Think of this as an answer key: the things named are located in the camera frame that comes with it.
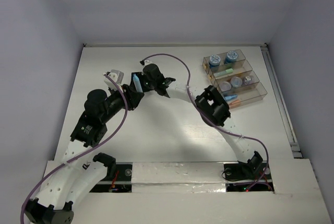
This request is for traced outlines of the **clear jar purple pins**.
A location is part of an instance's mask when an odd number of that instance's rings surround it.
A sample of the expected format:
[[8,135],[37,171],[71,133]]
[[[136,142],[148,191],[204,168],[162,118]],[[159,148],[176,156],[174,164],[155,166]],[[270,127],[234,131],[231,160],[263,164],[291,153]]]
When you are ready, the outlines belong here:
[[254,77],[249,75],[249,76],[244,76],[243,78],[243,86],[247,86],[253,83]]
[[219,85],[222,92],[229,91],[232,88],[232,85],[228,81],[223,81]]

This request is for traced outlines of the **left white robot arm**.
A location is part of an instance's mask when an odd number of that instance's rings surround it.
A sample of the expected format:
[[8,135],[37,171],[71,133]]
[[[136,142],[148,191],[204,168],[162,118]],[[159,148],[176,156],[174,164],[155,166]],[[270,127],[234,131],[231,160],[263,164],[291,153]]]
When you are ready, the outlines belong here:
[[20,213],[20,222],[71,223],[74,209],[102,179],[115,176],[116,160],[94,151],[106,141],[107,122],[120,110],[134,110],[144,93],[122,85],[110,90],[88,93],[80,116],[59,165],[49,172],[29,193]]

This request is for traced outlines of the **clear tiered organizer tray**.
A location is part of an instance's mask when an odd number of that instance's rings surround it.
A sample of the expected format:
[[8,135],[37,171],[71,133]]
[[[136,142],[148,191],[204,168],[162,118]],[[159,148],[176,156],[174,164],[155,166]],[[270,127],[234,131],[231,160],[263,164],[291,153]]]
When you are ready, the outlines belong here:
[[230,50],[203,58],[211,84],[225,98],[230,109],[262,100],[267,90],[241,50]]

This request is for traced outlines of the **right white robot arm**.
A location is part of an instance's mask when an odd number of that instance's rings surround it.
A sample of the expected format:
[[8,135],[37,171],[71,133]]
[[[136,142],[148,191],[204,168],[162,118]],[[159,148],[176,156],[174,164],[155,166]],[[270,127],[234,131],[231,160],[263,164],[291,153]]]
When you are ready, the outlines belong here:
[[215,128],[232,148],[240,164],[241,174],[252,178],[259,172],[263,158],[249,145],[251,138],[236,131],[230,107],[216,87],[210,85],[198,93],[188,82],[180,83],[175,78],[165,77],[158,66],[152,63],[145,65],[140,72],[133,72],[131,76],[131,86],[141,95],[155,91],[160,96],[193,104],[203,121]]

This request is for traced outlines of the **green highlighter pen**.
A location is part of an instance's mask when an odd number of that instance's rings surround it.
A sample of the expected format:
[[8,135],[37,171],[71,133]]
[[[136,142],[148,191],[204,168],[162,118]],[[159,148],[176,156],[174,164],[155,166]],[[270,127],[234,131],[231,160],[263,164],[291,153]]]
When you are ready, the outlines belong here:
[[218,77],[220,77],[220,76],[225,76],[225,75],[228,75],[228,74],[231,74],[231,73],[233,73],[233,69],[232,69],[232,68],[229,68],[229,69],[226,69],[226,70],[223,70],[223,71],[214,73],[214,76],[215,76],[216,78],[218,78]]

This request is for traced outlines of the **blue capped highlighter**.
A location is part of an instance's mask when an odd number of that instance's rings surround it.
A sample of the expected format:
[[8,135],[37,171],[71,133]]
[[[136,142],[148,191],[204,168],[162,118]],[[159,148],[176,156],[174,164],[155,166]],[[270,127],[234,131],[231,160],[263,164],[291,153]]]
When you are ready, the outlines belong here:
[[238,95],[229,95],[229,96],[224,96],[224,99],[229,102],[229,101],[232,101],[232,100],[235,100],[237,99]]

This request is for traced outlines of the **blue ink jar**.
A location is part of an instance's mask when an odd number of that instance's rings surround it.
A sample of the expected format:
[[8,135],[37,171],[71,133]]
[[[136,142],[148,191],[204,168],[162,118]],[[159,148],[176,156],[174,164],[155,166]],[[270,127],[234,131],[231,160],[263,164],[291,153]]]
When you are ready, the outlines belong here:
[[236,51],[228,51],[224,60],[224,64],[234,63],[238,59],[238,53]]
[[213,54],[209,56],[209,66],[210,68],[219,66],[221,63],[221,57],[219,55]]

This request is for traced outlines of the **orange capped highlighter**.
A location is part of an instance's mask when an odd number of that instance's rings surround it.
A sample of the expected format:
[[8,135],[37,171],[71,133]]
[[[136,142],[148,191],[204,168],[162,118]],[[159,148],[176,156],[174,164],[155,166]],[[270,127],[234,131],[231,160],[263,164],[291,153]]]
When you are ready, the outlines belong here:
[[235,100],[231,103],[229,103],[229,107],[230,109],[234,109],[234,108],[237,108],[241,105],[241,101],[240,100]]

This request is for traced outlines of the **blue ink jar front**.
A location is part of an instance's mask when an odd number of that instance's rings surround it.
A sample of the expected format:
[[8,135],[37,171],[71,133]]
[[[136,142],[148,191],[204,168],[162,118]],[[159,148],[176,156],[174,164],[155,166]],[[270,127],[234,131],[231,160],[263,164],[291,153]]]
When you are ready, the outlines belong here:
[[221,63],[221,57],[219,55],[213,54],[209,56],[209,66],[210,68],[219,66]]

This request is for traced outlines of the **clear jar blue pins back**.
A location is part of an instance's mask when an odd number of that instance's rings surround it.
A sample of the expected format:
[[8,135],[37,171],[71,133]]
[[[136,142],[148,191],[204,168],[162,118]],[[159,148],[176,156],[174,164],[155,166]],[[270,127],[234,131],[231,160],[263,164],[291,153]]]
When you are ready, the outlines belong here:
[[233,88],[238,88],[242,86],[243,81],[240,77],[234,76],[231,78],[230,84],[232,85]]

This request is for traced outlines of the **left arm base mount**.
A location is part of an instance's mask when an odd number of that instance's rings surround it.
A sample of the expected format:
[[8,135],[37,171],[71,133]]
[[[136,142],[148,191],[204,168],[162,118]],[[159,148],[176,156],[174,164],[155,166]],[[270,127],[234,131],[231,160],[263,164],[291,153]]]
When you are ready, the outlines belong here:
[[90,193],[131,193],[132,173],[132,163],[117,163],[114,174],[109,172],[90,190]]

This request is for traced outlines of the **blue ink jar back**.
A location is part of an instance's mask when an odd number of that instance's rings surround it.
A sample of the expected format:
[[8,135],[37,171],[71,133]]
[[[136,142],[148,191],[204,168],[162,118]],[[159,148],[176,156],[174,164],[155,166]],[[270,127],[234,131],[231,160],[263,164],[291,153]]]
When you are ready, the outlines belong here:
[[238,59],[238,53],[236,51],[228,51],[224,60],[224,64],[234,63]]

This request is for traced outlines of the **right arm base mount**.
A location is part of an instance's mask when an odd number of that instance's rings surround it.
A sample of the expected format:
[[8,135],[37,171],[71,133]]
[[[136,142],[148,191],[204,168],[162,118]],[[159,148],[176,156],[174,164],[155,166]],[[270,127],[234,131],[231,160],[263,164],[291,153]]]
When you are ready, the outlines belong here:
[[221,176],[227,192],[274,192],[270,168],[257,151],[246,163],[225,163]]

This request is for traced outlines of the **blue highlighter pen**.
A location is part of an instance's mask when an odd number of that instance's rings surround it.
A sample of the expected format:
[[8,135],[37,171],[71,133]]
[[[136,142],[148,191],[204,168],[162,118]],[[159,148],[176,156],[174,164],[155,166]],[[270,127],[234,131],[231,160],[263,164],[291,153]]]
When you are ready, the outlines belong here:
[[133,82],[134,82],[136,91],[142,93],[143,90],[142,90],[142,86],[141,86],[141,83],[140,83],[140,79],[138,78],[138,76],[136,74],[133,75]]

